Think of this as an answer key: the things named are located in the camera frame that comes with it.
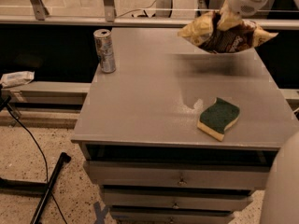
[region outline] crumpled chip bag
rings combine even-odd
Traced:
[[[240,16],[225,17],[210,11],[196,18],[178,31],[196,47],[210,53],[235,53],[261,46],[278,33],[266,32],[254,21],[243,21]]]

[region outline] black cable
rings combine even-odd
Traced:
[[[25,125],[23,125],[23,124],[19,121],[19,119],[17,119],[17,118],[12,114],[12,111],[10,110],[9,107],[7,108],[7,111],[8,111],[8,113],[10,114],[10,116],[11,116],[12,118],[14,118],[14,119],[15,119],[15,120],[16,120],[16,121],[23,127],[23,129],[24,129],[26,132],[28,132],[28,133],[30,134],[30,136],[32,137],[32,139],[35,141],[35,143],[36,143],[36,145],[37,145],[37,147],[38,147],[38,149],[39,149],[41,155],[43,156],[44,162],[45,162],[45,166],[46,166],[46,181],[47,181],[47,183],[48,183],[48,180],[49,180],[49,175],[48,175],[48,164],[47,164],[47,160],[46,160],[46,157],[45,157],[44,152],[41,150],[40,145],[38,144],[38,142],[36,141],[36,139],[35,139],[35,137],[32,135],[32,133],[25,127]],[[66,220],[65,220],[65,218],[64,218],[64,214],[63,214],[62,210],[60,209],[60,206],[59,206],[59,204],[57,203],[57,201],[56,201],[56,199],[55,199],[53,193],[51,194],[51,196],[52,196],[54,202],[56,203],[56,206],[57,206],[57,208],[58,208],[58,211],[59,211],[60,215],[62,216],[62,218],[63,218],[63,220],[64,220],[64,223],[67,224],[67,222],[66,222]]]

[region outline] can lid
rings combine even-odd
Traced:
[[[110,31],[108,29],[99,29],[96,30],[93,35],[99,38],[105,38],[110,35]]]

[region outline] drawer knob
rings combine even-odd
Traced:
[[[179,206],[177,205],[177,203],[174,203],[174,205],[172,206],[173,209],[178,210]]]
[[[184,178],[181,178],[178,182],[178,185],[180,187],[186,187],[187,183],[184,181]]]

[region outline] drawer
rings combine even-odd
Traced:
[[[203,188],[264,189],[269,168],[173,163],[85,161],[84,169],[95,184]]]
[[[140,187],[104,187],[108,206],[158,207],[168,209],[201,209],[240,211],[252,202],[247,191],[218,189],[170,189]]]
[[[152,210],[142,208],[111,207],[113,218],[122,221],[156,221],[165,224],[227,224],[234,214],[225,212],[200,212],[179,210]]]

